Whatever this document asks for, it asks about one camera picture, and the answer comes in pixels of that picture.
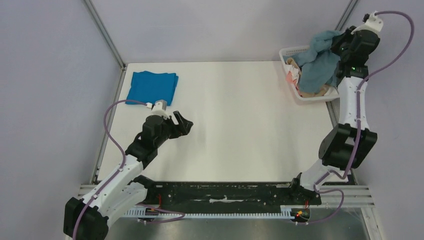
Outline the grey-blue t-shirt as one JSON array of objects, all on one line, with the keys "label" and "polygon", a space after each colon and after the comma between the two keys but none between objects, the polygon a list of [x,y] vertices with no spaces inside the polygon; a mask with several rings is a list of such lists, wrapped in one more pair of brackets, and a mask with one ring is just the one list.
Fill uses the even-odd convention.
[{"label": "grey-blue t-shirt", "polygon": [[331,46],[333,38],[341,34],[334,30],[317,33],[311,38],[308,50],[291,56],[301,68],[298,81],[301,92],[317,94],[324,85],[336,85],[335,69],[340,57],[331,51]]}]

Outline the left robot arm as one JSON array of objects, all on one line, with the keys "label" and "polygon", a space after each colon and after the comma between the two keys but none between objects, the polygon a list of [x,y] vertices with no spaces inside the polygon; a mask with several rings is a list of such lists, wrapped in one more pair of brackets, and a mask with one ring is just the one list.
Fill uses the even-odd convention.
[{"label": "left robot arm", "polygon": [[188,135],[193,125],[179,111],[172,116],[148,116],[141,132],[123,151],[122,162],[89,193],[80,199],[72,197],[65,204],[63,233],[74,240],[103,240],[110,227],[134,205],[152,204],[156,189],[134,179],[158,155],[165,141]]}]

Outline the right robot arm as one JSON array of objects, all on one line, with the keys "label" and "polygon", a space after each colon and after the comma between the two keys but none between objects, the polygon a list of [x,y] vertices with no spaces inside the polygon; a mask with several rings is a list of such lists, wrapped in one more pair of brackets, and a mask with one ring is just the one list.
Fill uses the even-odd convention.
[{"label": "right robot arm", "polygon": [[318,198],[320,187],[332,176],[345,180],[376,144],[378,135],[370,131],[366,120],[365,79],[369,75],[366,62],[379,43],[378,30],[355,26],[333,38],[330,50],[340,57],[335,69],[339,119],[322,140],[318,160],[292,179],[287,191],[293,203]]}]

